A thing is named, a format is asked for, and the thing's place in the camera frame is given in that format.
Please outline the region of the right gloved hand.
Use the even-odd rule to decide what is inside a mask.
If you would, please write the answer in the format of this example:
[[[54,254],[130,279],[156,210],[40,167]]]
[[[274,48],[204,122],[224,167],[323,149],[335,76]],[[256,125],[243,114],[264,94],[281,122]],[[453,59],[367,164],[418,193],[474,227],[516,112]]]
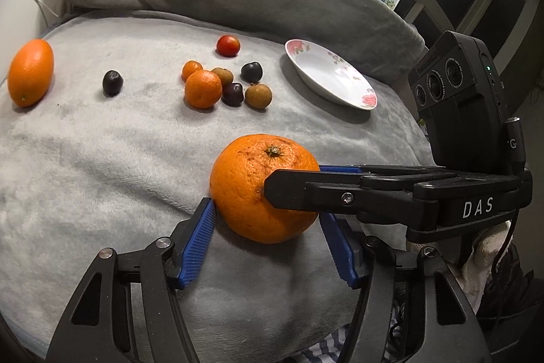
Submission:
[[[406,248],[410,252],[419,252],[421,248],[430,246],[439,251],[472,310],[477,313],[485,286],[491,278],[491,267],[511,226],[512,222],[506,221],[478,232],[475,238],[468,236],[466,246],[462,245],[466,237],[456,237],[430,243],[406,241]]]

